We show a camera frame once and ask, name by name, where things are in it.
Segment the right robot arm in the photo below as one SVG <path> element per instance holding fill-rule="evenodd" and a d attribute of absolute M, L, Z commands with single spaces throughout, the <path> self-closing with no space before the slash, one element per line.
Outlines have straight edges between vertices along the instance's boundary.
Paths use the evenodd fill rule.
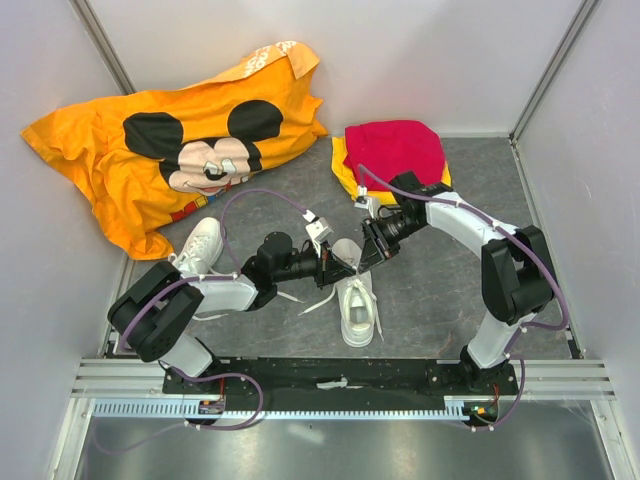
<path fill-rule="evenodd" d="M 426 227 L 440 230 L 480 260 L 486 313 L 474 338 L 462 349 L 458 381 L 467 392 L 483 392 L 508 361 L 516 332 L 554 299 L 555 274 L 544 234 L 517 228 L 473 207 L 450 186 L 422 184 L 407 171 L 390 182 L 395 212 L 382 217 L 370 209 L 362 222 L 358 271 L 367 272 L 400 251 L 400 242 Z"/>

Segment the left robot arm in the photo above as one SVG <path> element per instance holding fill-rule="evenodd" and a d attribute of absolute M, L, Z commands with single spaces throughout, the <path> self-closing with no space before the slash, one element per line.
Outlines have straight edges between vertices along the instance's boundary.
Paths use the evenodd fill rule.
<path fill-rule="evenodd" d="M 198 393 L 219 382 L 214 355 L 186 334 L 200 313 L 255 311 L 273 300 L 280 282 L 311 278 L 320 288 L 356 274 L 327 241 L 303 250 L 283 232 L 265 237 L 238 275 L 183 274 L 168 261 L 154 265 L 108 311 L 109 323 L 138 358 L 181 371 Z"/>

